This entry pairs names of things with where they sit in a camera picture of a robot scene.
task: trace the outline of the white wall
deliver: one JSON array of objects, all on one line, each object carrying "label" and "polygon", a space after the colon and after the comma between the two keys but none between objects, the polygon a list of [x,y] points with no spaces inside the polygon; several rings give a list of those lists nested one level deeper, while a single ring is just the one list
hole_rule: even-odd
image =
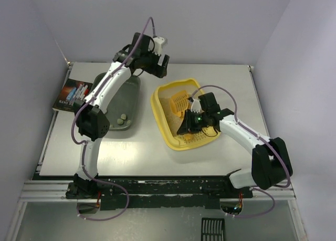
[{"label": "white wall", "polygon": [[289,1],[34,0],[69,61],[111,61],[153,16],[171,62],[251,65]]},{"label": "white wall", "polygon": [[0,0],[0,240],[36,168],[66,62],[31,0]]},{"label": "white wall", "polygon": [[310,240],[335,240],[336,0],[291,0],[254,79],[271,135],[287,143]]}]

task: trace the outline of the wire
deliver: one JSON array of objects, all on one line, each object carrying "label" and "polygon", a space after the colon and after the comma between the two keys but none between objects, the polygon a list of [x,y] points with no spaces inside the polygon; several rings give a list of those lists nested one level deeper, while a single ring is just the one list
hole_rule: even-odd
[{"label": "wire", "polygon": [[134,77],[139,77],[141,76],[141,74],[144,72],[144,70],[142,70],[138,75],[133,75]]},{"label": "wire", "polygon": [[80,206],[86,206],[86,207],[90,207],[90,208],[99,208],[99,206],[91,205],[91,204],[88,204],[88,203],[81,203],[77,207],[79,208]]},{"label": "wire", "polygon": [[152,50],[148,51],[148,53],[153,53],[153,51],[154,51],[154,49],[155,49],[155,41],[153,40],[152,37],[149,37],[149,38],[150,38],[150,40],[151,40],[152,43],[153,43],[153,48],[152,48]]},{"label": "wire", "polygon": [[73,122],[72,122],[72,125],[71,125],[71,138],[72,140],[74,141],[75,144],[77,145],[81,145],[81,144],[84,144],[83,146],[83,151],[82,151],[82,156],[81,156],[81,166],[82,166],[82,169],[83,169],[83,172],[84,174],[91,180],[97,182],[97,183],[101,183],[101,184],[104,184],[104,185],[112,185],[112,186],[115,186],[115,187],[118,187],[120,188],[121,190],[123,190],[126,194],[126,197],[127,197],[127,202],[126,202],[126,205],[124,207],[124,209],[118,213],[117,215],[115,216],[111,216],[111,217],[108,217],[108,218],[102,218],[102,219],[96,219],[96,218],[91,218],[91,217],[84,217],[83,215],[81,215],[79,213],[79,206],[77,206],[77,216],[81,217],[82,219],[85,219],[85,220],[90,220],[90,221],[97,221],[97,222],[101,222],[101,221],[108,221],[108,220],[111,220],[111,219],[114,219],[118,216],[120,216],[121,214],[123,214],[128,205],[129,205],[129,202],[130,202],[130,196],[129,196],[129,193],[127,192],[127,190],[118,185],[118,184],[115,184],[113,182],[106,182],[106,181],[102,181],[102,180],[98,180],[98,179],[95,179],[94,177],[92,177],[88,172],[87,170],[85,169],[85,152],[86,152],[86,147],[87,147],[87,144],[88,144],[88,141],[86,140],[82,140],[82,141],[77,141],[76,138],[75,138],[75,124],[76,124],[76,121],[78,120],[78,117],[80,115],[80,113],[90,104],[92,103],[98,96],[98,94],[100,93],[100,91],[102,90],[102,88],[106,85],[106,83],[113,77],[113,75],[118,72],[124,65],[125,63],[131,58],[131,56],[133,55],[133,53],[135,52],[135,50],[137,49],[138,45],[139,45],[139,42],[141,41],[141,38],[143,36],[143,34],[145,33],[145,30],[147,29],[147,26],[149,24],[149,21],[152,21],[152,28],[153,28],[153,36],[155,37],[156,34],[155,34],[155,26],[154,26],[154,20],[152,17],[149,17],[147,22],[146,22],[146,25],[145,27],[143,28],[143,31],[142,33],[140,34],[140,36],[138,37],[133,49],[131,50],[131,52],[129,53],[129,55],[127,56],[127,58],[108,76],[106,77],[106,79],[102,82],[102,84],[100,85],[100,87],[97,89],[96,93],[93,95],[93,97],[87,101],[76,113],[75,115],[75,118],[73,119]]},{"label": "wire", "polygon": [[96,202],[97,207],[100,207],[100,203],[99,203],[100,196],[101,196],[101,191],[98,191],[98,197],[97,197],[97,202]]},{"label": "wire", "polygon": [[216,132],[216,135],[210,136],[210,135],[208,135],[208,134],[203,130],[203,128],[202,128],[202,132],[205,134],[205,136],[210,137],[210,138],[212,138],[212,137],[216,137],[216,136],[218,135],[218,132],[217,132],[217,130],[216,130],[215,128],[214,128],[214,131]]},{"label": "wire", "polygon": [[[289,175],[289,171],[288,171],[288,169],[287,169],[287,167],[286,167],[284,161],[281,159],[281,157],[280,157],[280,155],[277,153],[277,151],[275,151],[275,149],[274,149],[274,148],[273,148],[273,147],[272,147],[272,146],[271,146],[271,145],[270,145],[264,138],[260,137],[258,134],[256,134],[256,133],[255,133],[254,131],[252,131],[250,128],[248,128],[248,127],[246,127],[245,125],[243,125],[243,124],[238,120],[238,117],[237,117],[237,109],[238,109],[238,105],[237,105],[236,99],[232,96],[232,94],[231,94],[228,90],[226,90],[226,89],[224,89],[224,88],[222,88],[222,87],[220,87],[220,86],[217,86],[217,85],[204,85],[204,86],[199,87],[197,90],[195,90],[195,91],[192,93],[191,97],[194,97],[194,95],[195,95],[199,90],[201,90],[201,89],[203,89],[203,88],[206,88],[206,87],[213,87],[213,88],[220,89],[220,90],[226,92],[226,93],[231,97],[231,99],[232,99],[232,101],[233,101],[233,103],[234,103],[234,105],[235,105],[234,118],[235,118],[235,121],[237,122],[237,124],[240,125],[240,126],[241,126],[243,129],[245,129],[247,132],[249,132],[249,133],[251,133],[253,136],[255,136],[258,140],[262,141],[262,142],[263,142],[263,143],[264,143],[264,144],[265,144],[265,145],[272,151],[272,153],[274,154],[274,156],[279,160],[279,162],[280,162],[280,164],[281,164],[283,170],[285,171],[286,179],[287,179],[287,184],[286,184],[286,185],[283,185],[283,186],[282,186],[282,185],[274,185],[274,186],[275,186],[275,187],[281,187],[281,188],[287,188],[287,187],[289,187],[289,185],[290,185],[290,175]],[[230,215],[230,216],[232,216],[232,217],[238,217],[238,218],[252,218],[252,217],[257,217],[257,216],[265,215],[265,214],[271,212],[271,211],[274,209],[274,207],[275,207],[275,199],[274,199],[273,196],[271,196],[271,195],[270,195],[269,193],[267,193],[266,191],[261,190],[261,189],[256,188],[256,187],[252,187],[251,189],[252,189],[252,190],[260,191],[260,192],[262,192],[262,193],[268,195],[268,196],[272,199],[272,201],[273,201],[273,205],[272,205],[272,207],[271,207],[270,209],[264,211],[264,212],[261,212],[261,213],[258,213],[258,214],[253,214],[253,215],[235,216],[235,215],[232,215],[232,214],[229,214],[229,213],[226,213],[225,215]]]},{"label": "wire", "polygon": [[126,45],[125,47],[123,47],[121,50],[126,51],[126,49],[128,49],[130,47],[130,44]]},{"label": "wire", "polygon": [[266,191],[261,190],[261,189],[256,188],[256,187],[252,187],[252,190],[256,190],[256,191],[264,193],[265,195],[268,195],[272,199],[272,206],[268,210],[266,210],[264,212],[261,212],[261,213],[257,213],[257,214],[251,214],[251,215],[234,215],[234,214],[230,214],[230,213],[225,213],[225,216],[229,215],[229,216],[232,216],[234,218],[253,218],[253,217],[258,217],[258,216],[266,215],[266,214],[270,213],[275,208],[275,199],[274,199],[273,196],[271,196]]},{"label": "wire", "polygon": [[272,153],[274,154],[274,156],[278,159],[278,161],[280,162],[283,170],[285,171],[285,174],[286,174],[286,179],[287,179],[287,184],[286,185],[275,185],[275,187],[281,187],[281,188],[287,188],[290,186],[290,175],[289,175],[289,171],[286,167],[286,164],[284,163],[284,161],[281,159],[280,155],[277,153],[277,151],[275,151],[275,149],[262,137],[260,137],[258,134],[256,134],[254,131],[252,131],[250,128],[246,127],[245,125],[243,125],[239,120],[238,120],[238,117],[237,117],[237,109],[238,109],[238,105],[237,105],[237,102],[236,102],[236,99],[232,96],[232,94],[220,87],[220,86],[217,86],[217,85],[204,85],[204,86],[201,86],[199,87],[197,90],[195,90],[193,93],[192,93],[192,97],[194,97],[194,95],[201,89],[205,88],[205,87],[213,87],[213,88],[217,88],[217,89],[220,89],[224,92],[226,92],[232,99],[234,105],[235,105],[235,112],[234,112],[234,118],[235,118],[235,121],[237,122],[238,125],[240,125],[243,129],[245,129],[246,131],[248,131],[249,133],[251,133],[254,137],[256,137],[258,140],[262,141],[271,151]]}]

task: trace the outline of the yellow strainer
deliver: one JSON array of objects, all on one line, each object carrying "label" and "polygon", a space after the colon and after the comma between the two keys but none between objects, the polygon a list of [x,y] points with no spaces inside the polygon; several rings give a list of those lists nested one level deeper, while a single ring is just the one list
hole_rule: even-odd
[{"label": "yellow strainer", "polygon": [[[220,132],[216,133],[212,127],[204,128],[204,132],[195,134],[173,135],[168,125],[166,116],[170,118],[171,122],[182,123],[185,110],[190,109],[188,93],[193,93],[199,87],[199,83],[193,78],[178,80],[159,86],[151,97],[151,106],[157,126],[164,141],[171,149],[181,151],[198,148],[212,142],[220,135]],[[200,90],[195,96],[204,93],[203,90]]]},{"label": "yellow strainer", "polygon": [[185,90],[182,90],[170,98],[170,109],[176,116],[180,118],[184,117],[184,111],[188,109],[188,97],[188,93]]}]

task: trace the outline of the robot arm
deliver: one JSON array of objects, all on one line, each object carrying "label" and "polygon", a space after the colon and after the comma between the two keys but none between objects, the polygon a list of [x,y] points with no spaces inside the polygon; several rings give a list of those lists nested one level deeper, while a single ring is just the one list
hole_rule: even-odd
[{"label": "robot arm", "polygon": [[[127,45],[116,53],[109,70],[95,89],[86,96],[85,100],[81,101],[77,99],[73,104],[75,114],[82,109],[76,125],[82,139],[87,141],[85,150],[84,145],[82,145],[81,156],[84,152],[84,165],[91,177],[98,175],[97,160],[99,147],[102,138],[107,134],[110,127],[110,122],[106,118],[105,113],[113,96],[122,84],[132,76],[136,69],[143,69],[159,78],[166,76],[169,56],[165,55],[162,65],[158,64],[162,48],[166,44],[166,39],[162,37],[152,38],[143,35],[133,55],[124,66],[120,67],[134,48],[139,36],[140,33],[135,33],[132,44]],[[74,175],[74,183],[88,194],[93,194],[96,190],[96,184],[83,172],[81,161]]]},{"label": "robot arm", "polygon": [[252,157],[251,169],[240,169],[229,175],[234,188],[258,186],[263,190],[283,181],[286,173],[279,160],[267,145],[271,145],[285,163],[290,176],[293,174],[285,142],[281,138],[271,139],[261,135],[248,125],[235,118],[229,109],[221,110],[213,93],[206,93],[195,99],[191,110],[187,110],[177,134],[198,133],[202,128],[212,126],[227,134],[244,147]]}]

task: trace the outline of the book cover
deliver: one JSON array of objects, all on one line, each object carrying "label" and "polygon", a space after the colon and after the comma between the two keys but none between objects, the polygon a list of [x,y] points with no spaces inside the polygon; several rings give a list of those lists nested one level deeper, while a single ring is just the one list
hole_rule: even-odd
[{"label": "book cover", "polygon": [[52,108],[54,110],[73,112],[75,100],[83,100],[90,92],[91,87],[92,83],[90,82],[77,81],[68,78]]}]

